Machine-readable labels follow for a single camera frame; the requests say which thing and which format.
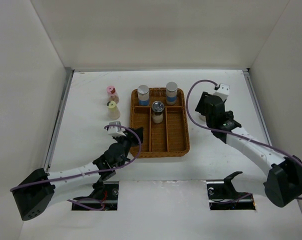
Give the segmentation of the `yellow cap spice bottle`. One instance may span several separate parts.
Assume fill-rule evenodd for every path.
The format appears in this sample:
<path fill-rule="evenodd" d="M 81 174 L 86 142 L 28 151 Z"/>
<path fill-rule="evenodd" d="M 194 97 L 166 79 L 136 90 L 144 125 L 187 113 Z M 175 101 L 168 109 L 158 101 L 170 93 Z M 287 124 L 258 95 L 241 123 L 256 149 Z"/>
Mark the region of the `yellow cap spice bottle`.
<path fill-rule="evenodd" d="M 106 106 L 108 108 L 108 117 L 111 120 L 117 120 L 120 118 L 121 114 L 115 101 L 108 101 Z"/>

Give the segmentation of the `silver grinder spice bottle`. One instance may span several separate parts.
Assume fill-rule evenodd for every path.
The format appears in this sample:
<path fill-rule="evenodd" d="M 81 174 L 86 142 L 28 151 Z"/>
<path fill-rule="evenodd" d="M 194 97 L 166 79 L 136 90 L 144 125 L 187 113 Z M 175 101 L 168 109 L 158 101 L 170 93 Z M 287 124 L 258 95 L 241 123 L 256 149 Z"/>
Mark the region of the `silver grinder spice bottle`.
<path fill-rule="evenodd" d="M 154 101 L 152 106 L 152 120 L 155 124 L 160 124 L 163 121 L 164 104 L 161 101 Z"/>

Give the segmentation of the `blue label silver-cap jar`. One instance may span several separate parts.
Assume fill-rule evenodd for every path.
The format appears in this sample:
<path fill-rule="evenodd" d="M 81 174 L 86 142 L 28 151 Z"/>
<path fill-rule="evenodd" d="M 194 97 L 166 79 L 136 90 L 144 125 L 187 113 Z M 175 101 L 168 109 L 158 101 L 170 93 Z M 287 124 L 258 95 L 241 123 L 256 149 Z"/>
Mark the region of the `blue label silver-cap jar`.
<path fill-rule="evenodd" d="M 138 104 L 146 107 L 150 104 L 149 87 L 147 85 L 140 85 L 137 88 Z"/>

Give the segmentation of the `dark lid spice jar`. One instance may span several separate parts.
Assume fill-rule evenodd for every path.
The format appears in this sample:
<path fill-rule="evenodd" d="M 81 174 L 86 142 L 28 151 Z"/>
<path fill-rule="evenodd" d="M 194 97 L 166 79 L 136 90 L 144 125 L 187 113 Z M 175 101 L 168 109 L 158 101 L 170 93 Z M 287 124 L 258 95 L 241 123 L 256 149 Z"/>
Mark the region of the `dark lid spice jar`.
<path fill-rule="evenodd" d="M 201 121 L 203 121 L 203 122 L 206 122 L 206 116 L 205 116 L 205 115 L 200 114 L 200 115 L 199 115 L 199 119 L 200 119 Z"/>

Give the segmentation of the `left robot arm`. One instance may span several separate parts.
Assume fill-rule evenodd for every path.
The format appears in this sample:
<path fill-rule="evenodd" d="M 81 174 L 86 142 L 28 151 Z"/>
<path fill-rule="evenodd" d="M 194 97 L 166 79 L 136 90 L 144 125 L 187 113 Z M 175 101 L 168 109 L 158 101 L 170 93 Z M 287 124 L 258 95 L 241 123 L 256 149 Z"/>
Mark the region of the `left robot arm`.
<path fill-rule="evenodd" d="M 46 172 L 38 168 L 18 186 L 10 189 L 23 221 L 42 214 L 49 206 L 75 198 L 99 199 L 103 195 L 104 182 L 116 174 L 116 170 L 130 165 L 128 158 L 132 147 L 142 147 L 143 127 L 121 127 L 113 136 L 115 143 L 93 162 L 69 170 Z"/>

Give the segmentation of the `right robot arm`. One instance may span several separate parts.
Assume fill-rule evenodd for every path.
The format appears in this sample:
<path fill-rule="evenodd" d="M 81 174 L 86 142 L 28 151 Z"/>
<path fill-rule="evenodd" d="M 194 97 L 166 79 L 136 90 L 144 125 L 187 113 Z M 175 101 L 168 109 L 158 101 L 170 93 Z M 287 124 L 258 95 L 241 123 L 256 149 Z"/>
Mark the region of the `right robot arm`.
<path fill-rule="evenodd" d="M 205 116 L 206 125 L 216 138 L 263 171 L 266 175 L 263 191 L 274 205 L 283 208 L 302 195 L 302 162 L 256 141 L 235 121 L 233 112 L 225 110 L 220 96 L 203 92 L 195 110 Z"/>

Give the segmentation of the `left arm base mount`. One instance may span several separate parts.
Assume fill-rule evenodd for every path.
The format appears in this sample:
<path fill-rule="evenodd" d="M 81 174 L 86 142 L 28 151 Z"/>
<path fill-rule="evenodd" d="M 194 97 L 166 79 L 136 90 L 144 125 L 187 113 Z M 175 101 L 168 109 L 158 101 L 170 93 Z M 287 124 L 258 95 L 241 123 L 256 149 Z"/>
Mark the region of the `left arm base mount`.
<path fill-rule="evenodd" d="M 97 190 L 94 190 L 89 196 L 79 196 L 73 199 L 71 204 L 72 211 L 117 211 L 118 210 L 118 197 L 119 197 L 119 182 L 109 181 L 104 182 Z"/>

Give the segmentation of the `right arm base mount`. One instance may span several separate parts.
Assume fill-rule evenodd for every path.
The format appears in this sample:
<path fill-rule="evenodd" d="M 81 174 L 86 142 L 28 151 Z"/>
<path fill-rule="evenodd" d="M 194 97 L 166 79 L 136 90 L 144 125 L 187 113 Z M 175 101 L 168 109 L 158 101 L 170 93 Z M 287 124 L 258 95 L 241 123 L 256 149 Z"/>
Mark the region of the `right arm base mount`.
<path fill-rule="evenodd" d="M 206 181 L 211 211 L 256 210 L 253 194 L 237 191 L 232 182 L 242 173 L 242 171 L 235 171 L 224 179 Z"/>

